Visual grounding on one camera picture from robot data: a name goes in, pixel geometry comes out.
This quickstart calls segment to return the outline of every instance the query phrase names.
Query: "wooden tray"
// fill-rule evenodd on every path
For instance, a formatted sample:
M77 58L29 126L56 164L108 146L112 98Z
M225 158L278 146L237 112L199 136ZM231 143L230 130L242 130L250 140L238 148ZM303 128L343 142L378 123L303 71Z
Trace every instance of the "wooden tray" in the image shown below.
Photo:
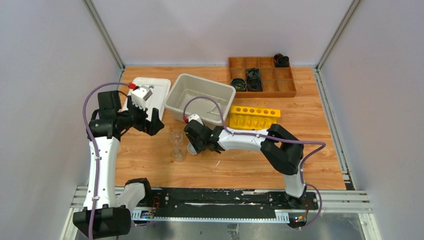
M234 78L246 80L246 69L257 68L262 78L262 91L238 91L236 98L293 98L296 86L292 68L275 67L272 56L250 56L228 58L228 84Z

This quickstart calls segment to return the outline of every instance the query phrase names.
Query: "glass cup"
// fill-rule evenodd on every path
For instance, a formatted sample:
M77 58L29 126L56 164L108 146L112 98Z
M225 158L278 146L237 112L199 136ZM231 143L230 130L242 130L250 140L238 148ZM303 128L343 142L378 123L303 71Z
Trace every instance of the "glass cup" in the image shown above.
M172 155L173 155L175 162L181 163L184 160L184 152L181 149L181 147L175 147L172 150Z
M184 142L184 134L182 131L174 131L171 133L169 139L174 148L181 148Z

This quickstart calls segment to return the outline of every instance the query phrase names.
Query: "yellow test tube rack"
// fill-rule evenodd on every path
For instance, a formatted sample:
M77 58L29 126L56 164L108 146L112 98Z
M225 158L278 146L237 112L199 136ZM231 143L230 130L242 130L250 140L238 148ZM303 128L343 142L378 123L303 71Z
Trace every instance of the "yellow test tube rack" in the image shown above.
M231 106L229 127L239 130L269 129L279 118L281 118L279 109Z

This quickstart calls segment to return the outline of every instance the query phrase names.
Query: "wooden floor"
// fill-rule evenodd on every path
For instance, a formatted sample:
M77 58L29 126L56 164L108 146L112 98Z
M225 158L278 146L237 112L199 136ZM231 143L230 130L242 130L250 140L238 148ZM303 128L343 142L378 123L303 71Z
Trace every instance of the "wooden floor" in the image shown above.
M226 83L226 67L127 67L123 82L136 77L163 78L172 84L182 74ZM304 165L304 179L319 189L346 189L318 89L311 68L293 68L297 89L294 98L235 98L240 106L281 109L278 123L300 140L323 141L327 147L312 156ZM273 169L258 152L228 150L218 154L205 151L198 155L187 152L185 160L174 162L170 133L183 130L185 123L175 120L168 110L163 119L165 128L151 137L131 129L121 139L116 160L116 185L129 179L147 178L152 187L252 188L283 189L281 173ZM304 154L316 146L306 145Z

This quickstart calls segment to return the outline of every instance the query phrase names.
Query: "white robotic arm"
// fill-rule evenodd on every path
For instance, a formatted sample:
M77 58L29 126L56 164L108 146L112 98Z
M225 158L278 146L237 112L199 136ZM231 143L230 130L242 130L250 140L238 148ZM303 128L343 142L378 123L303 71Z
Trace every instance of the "white robotic arm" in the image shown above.
M241 149L263 153L272 166L282 173L285 182L285 193L293 198L300 199L305 193L306 185L301 179L300 164L303 156L303 146L296 144L277 147L271 140L260 135L279 135L281 138L297 140L281 126L274 124L270 129L236 130L227 128L232 133L251 133L252 135L236 135L228 133L222 127L211 130L204 126L197 114L188 117L188 124L184 131L190 144L188 151L195 155L206 149L220 152L225 150Z
M94 144L90 141L91 159L87 196L83 203L83 211L75 212L72 220L86 236L89 234L92 211L95 216L92 228L94 239L128 234L134 208L139 202L149 200L148 195L152 190L146 178L129 180L125 184L124 191L117 197L115 166L123 131L135 128L153 136L164 127L156 108L152 109L151 120L147 120L146 100L151 95L151 89L137 87L128 95L128 109L125 111L119 111L122 106L117 90L100 92L97 95L99 109L93 113L89 127L97 143L98 157L95 154Z

